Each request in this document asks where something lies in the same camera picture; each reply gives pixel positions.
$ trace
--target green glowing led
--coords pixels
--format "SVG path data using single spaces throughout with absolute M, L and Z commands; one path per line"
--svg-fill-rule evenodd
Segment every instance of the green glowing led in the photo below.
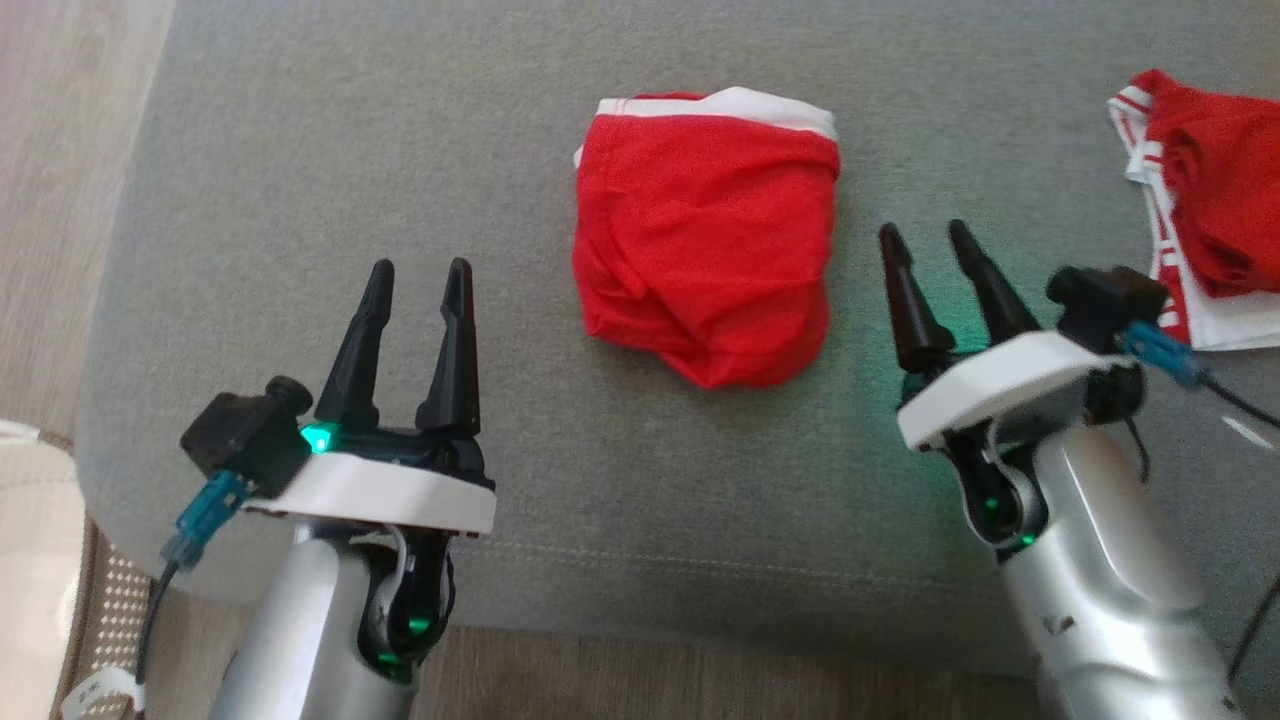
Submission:
M 338 425 L 333 423 L 312 423 L 302 428 L 302 439 L 311 446 L 311 452 L 324 452 L 333 447 L 333 436 Z

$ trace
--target white tag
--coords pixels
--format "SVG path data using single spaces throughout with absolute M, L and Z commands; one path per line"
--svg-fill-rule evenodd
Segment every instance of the white tag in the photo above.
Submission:
M 133 682 L 132 673 L 123 667 L 102 667 L 67 696 L 61 705 L 63 720 L 79 720 L 91 705 L 113 694 L 133 698 L 134 712 L 146 710 L 146 692 Z

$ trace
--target red and white garment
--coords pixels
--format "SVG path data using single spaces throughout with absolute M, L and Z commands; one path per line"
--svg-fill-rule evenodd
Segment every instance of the red and white garment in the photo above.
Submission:
M 1161 99 L 1167 99 L 1164 105 Z M 1107 110 L 1129 152 L 1125 177 L 1143 186 L 1155 243 L 1151 277 L 1170 291 L 1169 304 L 1160 316 L 1160 327 L 1197 350 L 1280 346 L 1280 295 L 1239 290 L 1233 295 L 1229 288 L 1224 292 L 1221 286 L 1204 284 L 1213 282 L 1206 272 L 1216 268 L 1204 261 L 1208 260 L 1204 254 L 1213 249 L 1207 249 L 1202 242 L 1206 238 L 1202 237 L 1202 228 L 1194 224 L 1197 218 L 1189 218 L 1190 213 L 1178 213 L 1178 192 L 1171 188 L 1174 183 L 1169 182 L 1169 176 L 1176 176 L 1179 182 L 1185 181 L 1188 168 L 1184 163 L 1188 158 L 1171 158 L 1166 152 L 1166 142 L 1155 140 L 1161 137 L 1176 138 L 1181 143 L 1194 142 L 1183 132 L 1184 128 L 1175 127 L 1193 114 L 1199 114 L 1198 119 L 1210 128 L 1208 135 L 1222 136 L 1224 123 L 1213 118 L 1213 111 L 1229 110 L 1233 102 L 1265 101 L 1194 91 L 1179 86 L 1160 70 L 1134 77 L 1129 87 L 1107 100 Z M 1239 146 L 1220 149 L 1216 155 L 1207 149 L 1203 152 L 1201 150 L 1193 149 L 1197 156 L 1192 161 L 1202 163 L 1203 167 L 1192 170 L 1226 169 L 1222 167 L 1224 160 L 1234 161 L 1242 152 Z M 1230 193 L 1226 197 L 1219 196 L 1213 199 L 1215 211 L 1249 222 L 1249 202 L 1254 200 L 1233 197 Z M 1196 233 L 1196 237 L 1183 237 L 1187 233 Z M 1196 245 L 1189 247 L 1189 241 Z M 1204 260 L 1193 266 L 1188 261 L 1188 251 L 1197 252 Z
M 704 388 L 813 363 L 831 315 L 831 113 L 745 87 L 605 99 L 573 161 L 589 334 Z

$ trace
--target gray ottoman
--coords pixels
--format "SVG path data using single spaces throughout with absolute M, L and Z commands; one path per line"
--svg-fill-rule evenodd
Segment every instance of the gray ottoman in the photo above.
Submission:
M 200 484 L 178 436 L 274 374 L 319 392 L 378 258 L 397 263 L 378 402 L 412 423 L 454 255 L 475 266 L 497 529 L 457 543 L 461 623 L 814 647 L 1025 671 L 951 473 L 904 450 L 874 233 L 896 220 L 941 319 L 983 340 L 943 228 L 1030 299 L 1059 265 L 1146 266 L 1103 101 L 1152 65 L 1280 92 L 1265 0 L 192 0 L 137 143 L 78 432 L 90 511 L 143 566 Z M 701 392 L 585 337 L 571 154 L 599 97 L 731 85 L 836 113 L 844 177 L 818 363 Z M 1280 406 L 1270 354 L 1222 361 Z M 1234 642 L 1280 565 L 1272 459 L 1156 380 L 1153 492 Z M 251 602 L 289 527 L 236 519 L 179 584 Z M 1245 673 L 1275 692 L 1280 629 Z

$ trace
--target gray fabric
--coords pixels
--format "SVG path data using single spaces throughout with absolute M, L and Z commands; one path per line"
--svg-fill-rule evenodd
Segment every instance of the gray fabric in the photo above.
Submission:
M 982 340 L 952 217 L 1025 290 L 1146 266 L 1103 101 L 1158 65 L 1280 92 L 1275 12 L 1135 0 L 184 3 L 119 214 L 78 448 L 93 516 L 156 568 L 200 478 L 178 436 L 218 391 L 319 391 L 371 263 L 398 268 L 378 401 L 430 382 L 449 259 L 476 269 L 493 537 L 460 543 L 461 621 L 736 638 L 1018 671 L 1021 642 L 945 462 L 905 451 L 874 233 L 896 220 L 945 323 Z M 819 361 L 701 392 L 584 336 L 570 155 L 595 101 L 730 85 L 836 113 L 844 177 Z M 1280 406 L 1272 354 L 1224 359 Z M 1155 493 L 1233 642 L 1276 571 L 1274 461 L 1157 380 Z M 238 518 L 179 584 L 250 601 L 285 523 Z M 1247 673 L 1280 660 L 1272 625 Z

